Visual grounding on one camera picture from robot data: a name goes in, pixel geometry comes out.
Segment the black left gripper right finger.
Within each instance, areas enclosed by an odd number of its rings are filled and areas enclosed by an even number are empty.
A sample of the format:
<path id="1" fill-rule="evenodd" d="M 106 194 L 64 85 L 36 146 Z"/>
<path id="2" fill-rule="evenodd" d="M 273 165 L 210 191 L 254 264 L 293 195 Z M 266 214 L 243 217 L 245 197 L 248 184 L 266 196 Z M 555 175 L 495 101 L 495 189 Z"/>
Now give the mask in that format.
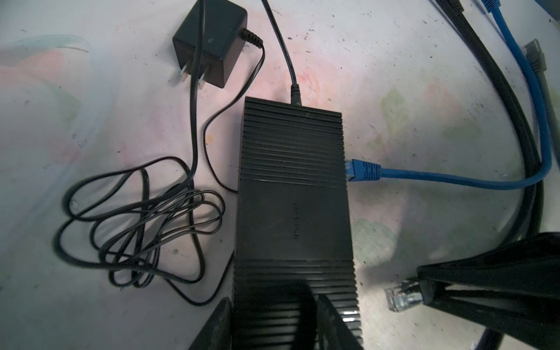
<path id="1" fill-rule="evenodd" d="M 330 299 L 319 295 L 316 307 L 317 337 L 321 350 L 362 350 Z"/>

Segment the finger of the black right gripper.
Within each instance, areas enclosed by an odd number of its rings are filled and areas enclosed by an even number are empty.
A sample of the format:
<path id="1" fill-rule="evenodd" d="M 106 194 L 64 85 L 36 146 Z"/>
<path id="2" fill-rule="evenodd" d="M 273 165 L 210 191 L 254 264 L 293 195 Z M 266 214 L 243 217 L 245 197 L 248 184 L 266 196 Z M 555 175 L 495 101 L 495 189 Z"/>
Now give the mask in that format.
<path id="1" fill-rule="evenodd" d="M 513 293 L 443 293 L 427 306 L 537 349 L 559 348 L 559 301 Z"/>
<path id="2" fill-rule="evenodd" d="M 541 233 L 473 258 L 417 268 L 420 279 L 559 299 L 559 233 Z"/>

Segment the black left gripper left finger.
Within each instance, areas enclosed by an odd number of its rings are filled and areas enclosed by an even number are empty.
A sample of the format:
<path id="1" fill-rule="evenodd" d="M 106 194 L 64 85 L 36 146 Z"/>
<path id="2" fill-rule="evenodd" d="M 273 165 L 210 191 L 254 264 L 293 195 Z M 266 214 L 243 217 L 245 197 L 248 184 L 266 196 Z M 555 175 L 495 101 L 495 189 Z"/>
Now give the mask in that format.
<path id="1" fill-rule="evenodd" d="M 212 312 L 189 350 L 229 350 L 232 303 L 224 297 Z"/>

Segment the black network switch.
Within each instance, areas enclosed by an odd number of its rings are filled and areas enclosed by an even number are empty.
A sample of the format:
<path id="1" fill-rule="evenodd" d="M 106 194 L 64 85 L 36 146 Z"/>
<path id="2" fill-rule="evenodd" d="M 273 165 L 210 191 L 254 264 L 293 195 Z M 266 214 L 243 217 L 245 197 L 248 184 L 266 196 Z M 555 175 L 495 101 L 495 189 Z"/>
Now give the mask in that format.
<path id="1" fill-rule="evenodd" d="M 360 339 L 341 114 L 249 97 L 241 135 L 233 348 L 319 348 L 319 296 Z"/>

